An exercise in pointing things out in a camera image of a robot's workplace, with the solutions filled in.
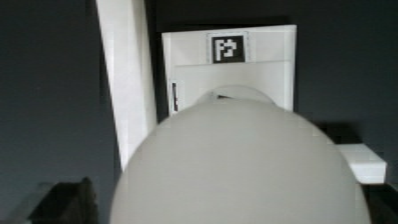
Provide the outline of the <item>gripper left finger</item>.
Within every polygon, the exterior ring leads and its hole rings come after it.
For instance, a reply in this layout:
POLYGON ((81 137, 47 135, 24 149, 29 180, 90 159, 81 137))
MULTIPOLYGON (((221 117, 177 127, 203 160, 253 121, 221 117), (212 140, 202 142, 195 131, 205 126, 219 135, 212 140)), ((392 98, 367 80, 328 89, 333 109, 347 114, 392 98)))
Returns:
POLYGON ((0 182, 0 224, 108 224, 113 183, 83 177, 0 182))

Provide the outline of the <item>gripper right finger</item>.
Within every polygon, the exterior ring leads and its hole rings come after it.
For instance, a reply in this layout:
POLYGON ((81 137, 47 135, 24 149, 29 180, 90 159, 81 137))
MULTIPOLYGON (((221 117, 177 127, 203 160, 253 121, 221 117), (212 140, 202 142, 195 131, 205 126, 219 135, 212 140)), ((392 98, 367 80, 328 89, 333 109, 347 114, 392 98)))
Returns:
POLYGON ((371 224, 398 224, 398 187, 392 184, 362 185, 371 224))

